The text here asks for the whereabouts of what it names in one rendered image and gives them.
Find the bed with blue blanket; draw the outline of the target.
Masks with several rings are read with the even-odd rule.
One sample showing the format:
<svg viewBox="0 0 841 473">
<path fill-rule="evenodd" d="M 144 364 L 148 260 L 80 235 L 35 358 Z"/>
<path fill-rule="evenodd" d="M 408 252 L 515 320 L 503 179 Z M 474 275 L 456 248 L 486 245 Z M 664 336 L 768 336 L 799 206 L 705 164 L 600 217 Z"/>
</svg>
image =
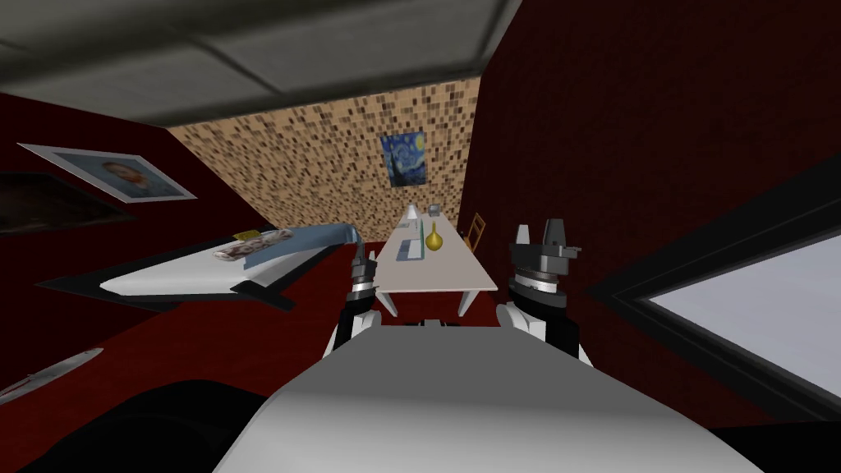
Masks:
<svg viewBox="0 0 841 473">
<path fill-rule="evenodd" d="M 364 242 L 350 224 L 297 227 L 292 237 L 233 262 L 214 257 L 230 237 L 188 246 L 111 268 L 40 283 L 41 287 L 154 312 L 183 301 L 253 300 L 290 311 L 283 295 L 339 246 Z"/>
</svg>

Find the wooden chair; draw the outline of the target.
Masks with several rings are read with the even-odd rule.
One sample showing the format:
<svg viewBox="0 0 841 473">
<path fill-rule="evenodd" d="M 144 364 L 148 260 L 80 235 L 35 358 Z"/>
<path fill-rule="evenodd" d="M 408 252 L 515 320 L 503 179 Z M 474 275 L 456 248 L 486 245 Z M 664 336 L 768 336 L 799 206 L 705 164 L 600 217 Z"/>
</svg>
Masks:
<svg viewBox="0 0 841 473">
<path fill-rule="evenodd" d="M 479 213 L 475 213 L 474 216 L 472 216 L 470 228 L 463 237 L 463 240 L 471 253 L 476 251 L 476 247 L 480 242 L 485 227 L 486 223 L 484 218 Z"/>
</svg>

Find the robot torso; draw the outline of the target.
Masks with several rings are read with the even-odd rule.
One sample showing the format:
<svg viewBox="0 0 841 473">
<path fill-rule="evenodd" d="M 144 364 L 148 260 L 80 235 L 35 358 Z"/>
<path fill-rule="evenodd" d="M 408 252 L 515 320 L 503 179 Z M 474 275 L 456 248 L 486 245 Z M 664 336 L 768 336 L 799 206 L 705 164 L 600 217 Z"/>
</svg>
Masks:
<svg viewBox="0 0 841 473">
<path fill-rule="evenodd" d="M 516 328 L 375 326 L 275 392 L 214 473 L 762 473 Z"/>
</svg>

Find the blue starry night painting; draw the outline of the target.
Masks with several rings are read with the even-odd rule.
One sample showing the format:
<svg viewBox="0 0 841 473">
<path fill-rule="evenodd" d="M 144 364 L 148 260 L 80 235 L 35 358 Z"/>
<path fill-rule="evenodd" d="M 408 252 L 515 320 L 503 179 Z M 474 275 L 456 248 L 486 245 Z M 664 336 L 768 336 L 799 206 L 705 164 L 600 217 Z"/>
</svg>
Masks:
<svg viewBox="0 0 841 473">
<path fill-rule="evenodd" d="M 379 142 L 391 187 L 422 186 L 426 183 L 423 131 L 380 136 Z"/>
</svg>

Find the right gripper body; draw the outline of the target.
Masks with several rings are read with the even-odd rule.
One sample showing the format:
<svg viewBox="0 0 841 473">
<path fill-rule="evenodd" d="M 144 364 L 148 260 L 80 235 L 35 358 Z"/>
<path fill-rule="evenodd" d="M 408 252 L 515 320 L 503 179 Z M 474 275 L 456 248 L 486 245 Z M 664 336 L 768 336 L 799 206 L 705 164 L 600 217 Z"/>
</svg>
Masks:
<svg viewBox="0 0 841 473">
<path fill-rule="evenodd" d="M 581 252 L 579 247 L 542 244 L 512 243 L 510 249 L 513 265 L 525 270 L 568 270 L 569 261 Z"/>
</svg>

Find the long white table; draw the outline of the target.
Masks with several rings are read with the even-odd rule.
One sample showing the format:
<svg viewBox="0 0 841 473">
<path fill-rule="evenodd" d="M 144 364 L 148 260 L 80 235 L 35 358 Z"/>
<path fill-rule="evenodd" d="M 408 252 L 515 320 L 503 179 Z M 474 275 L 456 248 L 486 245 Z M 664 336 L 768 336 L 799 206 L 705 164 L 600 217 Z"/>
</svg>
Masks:
<svg viewBox="0 0 841 473">
<path fill-rule="evenodd" d="M 423 214 L 414 204 L 375 261 L 375 295 L 393 317 L 398 311 L 392 294 L 460 292 L 457 315 L 462 317 L 480 293 L 498 290 L 446 215 Z"/>
</svg>

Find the framed portrait picture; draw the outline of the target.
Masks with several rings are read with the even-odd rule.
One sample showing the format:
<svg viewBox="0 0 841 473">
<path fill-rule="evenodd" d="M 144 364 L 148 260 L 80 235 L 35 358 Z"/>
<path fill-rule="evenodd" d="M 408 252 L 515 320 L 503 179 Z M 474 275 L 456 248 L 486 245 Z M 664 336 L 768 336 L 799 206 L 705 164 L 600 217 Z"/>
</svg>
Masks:
<svg viewBox="0 0 841 473">
<path fill-rule="evenodd" d="M 123 203 L 195 199 L 194 195 L 139 155 L 46 145 L 22 146 Z"/>
</svg>

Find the black framed window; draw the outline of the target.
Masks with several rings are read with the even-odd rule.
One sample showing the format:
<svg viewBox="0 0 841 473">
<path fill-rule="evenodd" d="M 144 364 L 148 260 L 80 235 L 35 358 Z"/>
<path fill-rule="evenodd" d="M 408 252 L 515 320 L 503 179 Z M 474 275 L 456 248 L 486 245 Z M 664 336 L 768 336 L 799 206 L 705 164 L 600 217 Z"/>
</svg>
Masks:
<svg viewBox="0 0 841 473">
<path fill-rule="evenodd" d="M 590 294 L 782 423 L 841 421 L 841 154 Z"/>
</svg>

